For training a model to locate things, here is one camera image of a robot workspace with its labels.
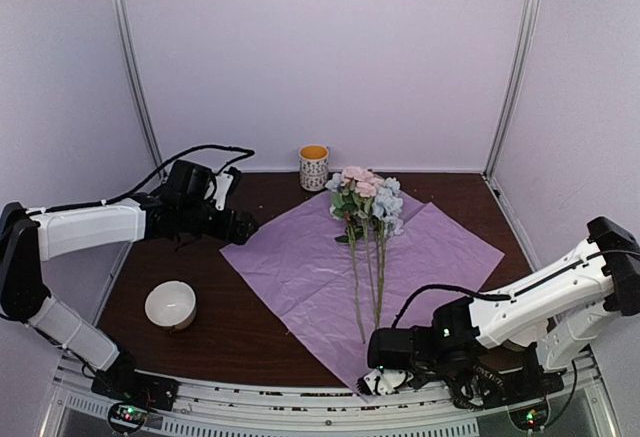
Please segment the white fake flower stem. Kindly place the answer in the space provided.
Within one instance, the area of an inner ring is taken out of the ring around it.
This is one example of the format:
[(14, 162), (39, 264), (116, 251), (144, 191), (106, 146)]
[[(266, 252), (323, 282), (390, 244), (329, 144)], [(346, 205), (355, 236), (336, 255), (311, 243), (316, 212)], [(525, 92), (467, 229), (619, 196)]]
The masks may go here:
[(363, 228), (359, 222), (359, 207), (355, 197), (355, 184), (343, 181), (342, 174), (335, 172), (325, 184), (330, 192), (330, 214), (334, 219), (344, 222), (344, 232), (335, 238), (338, 243), (346, 244), (349, 248), (351, 271), (354, 278), (354, 305), (356, 323), (360, 341), (365, 343), (365, 329), (360, 305), (360, 280), (358, 274), (357, 242), (363, 237)]

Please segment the purple pink wrapping paper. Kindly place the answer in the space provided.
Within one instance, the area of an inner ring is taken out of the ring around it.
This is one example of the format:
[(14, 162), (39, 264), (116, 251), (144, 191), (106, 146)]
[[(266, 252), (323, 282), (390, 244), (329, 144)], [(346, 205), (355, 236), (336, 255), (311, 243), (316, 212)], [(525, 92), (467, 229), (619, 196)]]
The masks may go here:
[(355, 389), (368, 368), (367, 345), (406, 298), (429, 283), (477, 290), (503, 259), (463, 220), (490, 203), (472, 174), (401, 174), (400, 235), (386, 245), (377, 287), (375, 243), (336, 242), (345, 226), (323, 192), (265, 224), (247, 244), (221, 251), (231, 267), (296, 339), (343, 385)]

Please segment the pink fake flower stem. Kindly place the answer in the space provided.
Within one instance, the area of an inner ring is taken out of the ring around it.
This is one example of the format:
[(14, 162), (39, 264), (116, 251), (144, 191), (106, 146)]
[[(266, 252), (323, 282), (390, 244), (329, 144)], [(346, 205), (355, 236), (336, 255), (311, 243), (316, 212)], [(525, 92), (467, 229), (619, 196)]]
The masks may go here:
[(373, 325), (378, 329), (384, 295), (387, 236), (384, 200), (387, 188), (383, 179), (360, 167), (347, 167), (337, 177), (337, 187), (332, 197), (332, 215), (344, 222), (345, 229), (336, 240), (345, 243), (349, 249), (354, 278), (356, 322), (361, 337), (364, 337), (359, 266), (364, 261)]

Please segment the blue fake flower stem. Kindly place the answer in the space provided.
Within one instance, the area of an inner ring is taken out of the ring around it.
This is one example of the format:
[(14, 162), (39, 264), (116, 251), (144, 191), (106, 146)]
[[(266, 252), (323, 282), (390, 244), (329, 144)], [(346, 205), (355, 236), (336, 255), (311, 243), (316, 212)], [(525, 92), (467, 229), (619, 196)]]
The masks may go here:
[(374, 327), (381, 327), (385, 290), (386, 253), (388, 240), (402, 232), (401, 218), (404, 201), (400, 196), (400, 182), (395, 177), (384, 179), (375, 186), (377, 194), (371, 207), (371, 223), (375, 242), (376, 275), (373, 284)]

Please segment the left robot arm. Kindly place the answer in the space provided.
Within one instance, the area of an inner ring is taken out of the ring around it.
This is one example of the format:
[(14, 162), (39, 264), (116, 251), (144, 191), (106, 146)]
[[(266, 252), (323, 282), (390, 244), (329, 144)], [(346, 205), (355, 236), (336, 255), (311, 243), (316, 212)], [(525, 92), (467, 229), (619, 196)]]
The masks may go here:
[(175, 161), (167, 180), (150, 193), (115, 201), (27, 209), (18, 202), (1, 213), (1, 316), (34, 329), (75, 355), (93, 376), (99, 395), (171, 409), (177, 383), (146, 377), (134, 357), (62, 302), (43, 283), (41, 265), (53, 258), (116, 243), (204, 235), (243, 245), (258, 230), (249, 212), (226, 205), (241, 176)]

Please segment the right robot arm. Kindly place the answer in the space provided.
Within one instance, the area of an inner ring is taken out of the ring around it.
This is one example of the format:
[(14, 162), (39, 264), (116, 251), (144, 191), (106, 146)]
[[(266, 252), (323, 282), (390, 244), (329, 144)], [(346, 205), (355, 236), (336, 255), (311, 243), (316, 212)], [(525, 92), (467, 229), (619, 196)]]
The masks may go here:
[(443, 284), (458, 299), (428, 326), (373, 332), (359, 394), (442, 381), (455, 407), (488, 409), (563, 389), (573, 359), (613, 320), (639, 312), (639, 241), (606, 217), (558, 261), (488, 293)]

